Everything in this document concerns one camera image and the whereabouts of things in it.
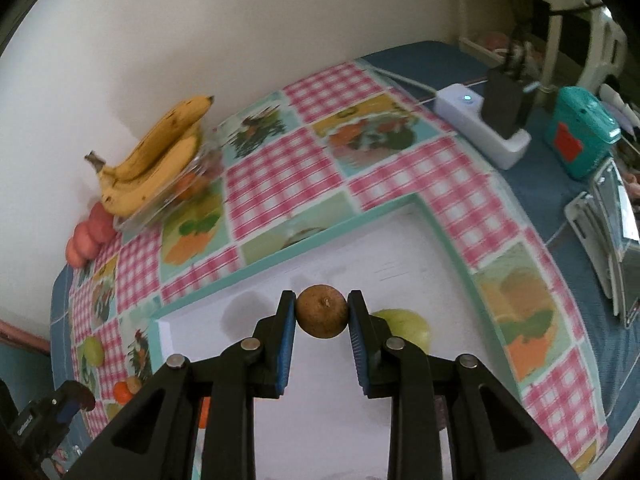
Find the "brown fruit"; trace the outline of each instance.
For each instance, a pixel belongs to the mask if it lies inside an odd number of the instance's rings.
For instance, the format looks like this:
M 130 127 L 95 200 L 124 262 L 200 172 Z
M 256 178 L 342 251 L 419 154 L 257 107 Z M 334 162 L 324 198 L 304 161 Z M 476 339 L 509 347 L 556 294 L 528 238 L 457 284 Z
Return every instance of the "brown fruit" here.
M 313 337 L 337 336 L 349 322 L 347 302 L 329 285 L 312 285 L 296 300 L 296 319 L 300 328 Z

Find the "red sticker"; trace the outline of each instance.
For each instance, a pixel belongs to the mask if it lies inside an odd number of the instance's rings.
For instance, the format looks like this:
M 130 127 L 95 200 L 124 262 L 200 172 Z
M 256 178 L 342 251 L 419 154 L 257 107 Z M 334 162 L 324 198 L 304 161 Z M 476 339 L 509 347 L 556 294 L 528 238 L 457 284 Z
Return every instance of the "red sticker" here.
M 564 123 L 558 123 L 556 139 L 554 140 L 556 150 L 560 152 L 562 158 L 567 162 L 573 162 L 582 153 L 583 145 L 580 140 L 572 136 L 569 128 Z

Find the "pink checkered pattern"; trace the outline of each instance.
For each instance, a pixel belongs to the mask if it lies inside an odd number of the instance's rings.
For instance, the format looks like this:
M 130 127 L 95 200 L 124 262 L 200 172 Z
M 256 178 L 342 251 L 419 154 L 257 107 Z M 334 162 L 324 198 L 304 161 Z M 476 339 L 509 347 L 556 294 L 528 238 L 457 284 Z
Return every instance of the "pink checkered pattern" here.
M 118 381 L 124 381 L 129 375 L 118 320 L 107 321 L 95 331 L 94 335 L 100 340 L 104 349 L 104 362 L 96 368 L 101 397 L 114 400 L 113 385 Z
M 71 291 L 76 290 L 78 288 L 78 281 L 80 279 L 80 271 L 82 269 L 74 269 L 73 278 L 71 279 Z
M 544 273 L 550 280 L 550 283 L 548 283 L 549 290 L 559 298 L 560 305 L 569 319 L 575 339 L 581 341 L 586 334 L 584 321 L 580 315 L 578 305 L 575 303 L 574 296 L 571 294 L 571 290 L 569 290 L 558 266 L 556 266 L 551 254 L 546 250 L 546 246 L 533 228 L 527 227 L 524 231 L 524 237 L 529 246 L 535 251 L 536 261 L 542 265 Z
M 74 372 L 74 379 L 80 381 L 80 367 L 78 366 L 78 350 L 75 345 L 71 347 L 71 366 Z
M 264 146 L 226 173 L 236 240 L 341 183 L 340 173 L 306 127 Z
M 348 186 L 364 209 L 418 192 L 470 266 L 518 234 L 484 174 L 450 137 L 401 153 Z
M 74 343 L 79 344 L 91 333 L 91 293 L 94 280 L 86 280 L 73 296 L 74 307 L 71 310 Z
M 164 304 L 171 303 L 191 294 L 209 283 L 230 275 L 242 267 L 235 246 L 229 247 L 220 254 L 191 266 L 185 274 L 162 288 L 161 295 Z
M 569 462 L 576 460 L 598 433 L 593 394 L 577 347 L 522 393 L 526 410 Z
M 82 412 L 82 417 L 86 421 L 86 427 L 91 438 L 97 437 L 109 423 L 107 414 L 104 411 L 104 406 L 100 400 L 95 401 L 95 408 L 90 412 Z
M 105 244 L 100 249 L 100 253 L 98 257 L 95 259 L 94 269 L 96 271 L 100 270 L 100 268 L 111 260 L 116 254 L 120 252 L 122 248 L 122 233 L 118 233 L 111 242 Z
M 311 124 L 383 91 L 353 63 L 342 63 L 283 88 L 303 121 Z
M 450 134 L 455 132 L 453 126 L 451 126 L 447 121 L 442 119 L 441 117 L 434 114 L 431 110 L 429 110 L 426 106 L 421 105 L 417 100 L 411 97 L 408 94 L 405 94 L 399 88 L 389 88 L 387 90 L 389 94 L 393 96 L 393 98 L 398 101 L 402 106 L 404 106 L 407 110 L 411 111 L 414 114 L 422 117 L 429 124 L 439 129 L 444 134 Z
M 160 229 L 152 227 L 142 231 L 120 251 L 116 268 L 118 314 L 160 288 L 160 244 Z

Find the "metal screw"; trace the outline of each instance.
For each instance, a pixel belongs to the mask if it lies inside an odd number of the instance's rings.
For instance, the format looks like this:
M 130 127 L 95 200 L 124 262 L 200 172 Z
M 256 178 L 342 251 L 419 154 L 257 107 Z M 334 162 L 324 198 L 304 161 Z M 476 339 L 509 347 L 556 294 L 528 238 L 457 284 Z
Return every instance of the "metal screw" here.
M 240 347 L 242 348 L 242 350 L 257 350 L 258 348 L 260 348 L 260 345 L 260 340 L 256 339 L 255 337 L 242 339 L 242 342 L 240 343 Z
M 404 348 L 404 339 L 401 337 L 390 337 L 386 340 L 386 347 L 390 350 L 402 350 Z
M 465 368 L 475 368 L 478 366 L 478 358 L 471 354 L 462 354 L 460 356 L 460 364 Z
M 179 370 L 184 366 L 185 362 L 187 362 L 187 359 L 182 354 L 171 354 L 166 359 L 166 365 L 173 370 Z

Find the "pink fruit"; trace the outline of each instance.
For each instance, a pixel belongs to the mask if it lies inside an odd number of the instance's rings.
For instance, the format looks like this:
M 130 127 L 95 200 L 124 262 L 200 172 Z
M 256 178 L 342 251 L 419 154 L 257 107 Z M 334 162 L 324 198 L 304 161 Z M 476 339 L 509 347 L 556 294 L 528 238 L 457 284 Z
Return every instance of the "pink fruit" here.
M 65 257 L 66 262 L 74 269 L 81 269 L 86 265 L 86 260 L 76 250 L 73 238 L 69 238 L 66 243 Z
M 87 260 L 93 260 L 100 252 L 100 244 L 89 234 L 88 222 L 80 222 L 76 226 L 74 245 L 78 254 Z
M 89 234 L 98 243 L 107 244 L 116 235 L 113 215 L 107 213 L 101 202 L 96 202 L 89 213 Z

